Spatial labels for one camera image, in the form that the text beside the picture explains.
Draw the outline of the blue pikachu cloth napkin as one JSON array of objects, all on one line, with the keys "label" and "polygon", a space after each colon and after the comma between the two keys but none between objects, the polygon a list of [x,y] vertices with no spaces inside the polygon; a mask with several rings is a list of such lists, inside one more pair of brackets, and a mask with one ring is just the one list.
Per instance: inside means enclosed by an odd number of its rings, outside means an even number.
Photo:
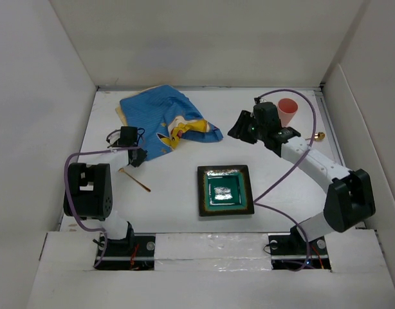
[{"label": "blue pikachu cloth napkin", "polygon": [[213,143],[223,139],[221,130],[172,86],[162,85],[123,98],[120,109],[129,126],[143,128],[143,149],[150,161],[174,151],[183,140]]}]

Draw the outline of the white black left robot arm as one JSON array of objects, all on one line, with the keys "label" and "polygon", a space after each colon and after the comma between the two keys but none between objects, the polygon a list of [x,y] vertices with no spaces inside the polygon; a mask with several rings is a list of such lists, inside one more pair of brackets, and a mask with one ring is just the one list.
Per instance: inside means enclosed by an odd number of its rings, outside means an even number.
[{"label": "white black left robot arm", "polygon": [[131,224],[113,209],[112,177],[127,166],[139,167],[147,158],[145,130],[122,126],[107,135],[107,149],[70,154],[64,164],[64,213],[85,232],[101,233],[121,255],[134,250]]}]

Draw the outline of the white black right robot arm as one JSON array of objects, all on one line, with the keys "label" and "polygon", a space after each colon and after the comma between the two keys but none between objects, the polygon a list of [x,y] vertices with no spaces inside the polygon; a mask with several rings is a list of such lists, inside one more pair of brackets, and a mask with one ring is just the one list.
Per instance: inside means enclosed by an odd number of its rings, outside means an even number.
[{"label": "white black right robot arm", "polygon": [[323,210],[290,230],[289,246],[302,254],[313,241],[332,232],[345,232],[376,212],[369,174],[352,171],[313,149],[292,127],[282,127],[271,102],[241,111],[228,136],[255,144],[261,141],[277,156],[291,162],[314,180],[326,194]]}]

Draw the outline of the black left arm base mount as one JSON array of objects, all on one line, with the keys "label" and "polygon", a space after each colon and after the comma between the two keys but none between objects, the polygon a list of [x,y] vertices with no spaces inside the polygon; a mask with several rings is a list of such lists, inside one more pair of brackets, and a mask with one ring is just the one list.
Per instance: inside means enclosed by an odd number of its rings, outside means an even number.
[{"label": "black left arm base mount", "polygon": [[98,248],[94,268],[104,271],[154,270],[155,248],[155,234],[135,233],[133,226],[128,222],[126,237],[108,240],[103,258],[101,258],[102,247]]}]

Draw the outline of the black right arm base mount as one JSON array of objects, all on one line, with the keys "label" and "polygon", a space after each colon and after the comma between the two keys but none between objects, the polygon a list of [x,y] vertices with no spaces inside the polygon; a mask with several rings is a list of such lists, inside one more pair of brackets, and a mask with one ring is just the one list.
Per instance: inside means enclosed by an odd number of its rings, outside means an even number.
[{"label": "black right arm base mount", "polygon": [[306,270],[331,270],[326,240],[322,236],[309,242],[302,239],[300,232],[268,233],[268,243],[263,251],[271,257],[273,270],[298,271],[302,265]]}]

